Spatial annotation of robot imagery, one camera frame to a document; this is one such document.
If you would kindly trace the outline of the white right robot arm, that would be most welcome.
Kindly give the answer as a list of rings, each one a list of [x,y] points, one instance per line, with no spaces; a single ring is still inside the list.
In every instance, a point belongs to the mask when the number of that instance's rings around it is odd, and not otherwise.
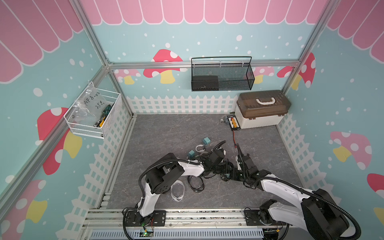
[[[291,203],[285,206],[275,200],[260,208],[278,222],[306,230],[315,240],[336,240],[350,227],[345,214],[327,191],[311,191],[284,181],[267,170],[259,170],[249,155],[237,148],[237,162],[243,183],[251,189],[274,194]]]

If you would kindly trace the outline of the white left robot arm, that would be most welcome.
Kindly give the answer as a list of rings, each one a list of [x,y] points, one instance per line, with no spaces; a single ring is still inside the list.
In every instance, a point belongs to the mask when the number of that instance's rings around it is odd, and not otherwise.
[[[138,202],[138,212],[142,217],[151,215],[160,195],[169,191],[180,177],[230,175],[233,168],[233,164],[226,160],[226,151],[222,148],[187,160],[168,153],[139,176],[138,184],[142,197]]]

